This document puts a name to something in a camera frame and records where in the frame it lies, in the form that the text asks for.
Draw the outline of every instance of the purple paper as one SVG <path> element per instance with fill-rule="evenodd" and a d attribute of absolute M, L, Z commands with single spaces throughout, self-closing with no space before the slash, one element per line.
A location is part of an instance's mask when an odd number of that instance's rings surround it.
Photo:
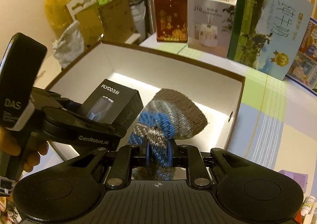
<path fill-rule="evenodd" d="M 291 171 L 287 171 L 287 170 L 280 170 L 279 173 L 281 173 L 285 176 L 288 176 L 289 178 L 296 181 L 303 189 L 303 192 L 304 193 L 306 192 L 307 182 L 308 182 L 308 174 L 301 174 L 301 173 L 291 172 Z"/>

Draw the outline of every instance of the black product box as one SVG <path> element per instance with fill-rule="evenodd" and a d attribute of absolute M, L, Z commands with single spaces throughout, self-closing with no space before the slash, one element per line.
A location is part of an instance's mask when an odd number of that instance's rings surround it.
<path fill-rule="evenodd" d="M 105 79 L 81 105 L 78 114 L 127 130 L 142 109 L 137 90 Z"/>

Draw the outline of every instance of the yellow plastic bag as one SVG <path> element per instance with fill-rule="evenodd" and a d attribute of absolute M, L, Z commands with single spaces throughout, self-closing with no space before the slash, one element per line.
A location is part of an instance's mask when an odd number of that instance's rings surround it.
<path fill-rule="evenodd" d="M 46 0 L 44 4 L 46 18 L 59 37 L 73 22 L 66 4 L 71 0 Z"/>

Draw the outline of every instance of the open box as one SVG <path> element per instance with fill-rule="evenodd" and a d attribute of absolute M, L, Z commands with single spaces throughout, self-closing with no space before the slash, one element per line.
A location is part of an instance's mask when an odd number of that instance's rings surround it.
<path fill-rule="evenodd" d="M 104 79 L 137 89 L 144 105 L 161 88 L 185 94 L 205 114 L 208 125 L 195 137 L 176 143 L 191 144 L 205 152 L 213 147 L 227 148 L 245 77 L 180 55 L 102 42 L 78 57 L 47 89 L 83 103 Z M 126 144 L 136 121 L 119 147 Z"/>

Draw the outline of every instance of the table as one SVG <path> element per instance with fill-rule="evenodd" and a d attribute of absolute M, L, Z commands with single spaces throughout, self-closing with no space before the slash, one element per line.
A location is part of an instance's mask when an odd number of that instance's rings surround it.
<path fill-rule="evenodd" d="M 181 43 L 158 43 L 152 35 L 141 46 L 194 58 L 246 77 L 228 150 L 275 171 L 308 174 L 305 196 L 317 197 L 317 97 L 292 80 L 265 73 Z"/>

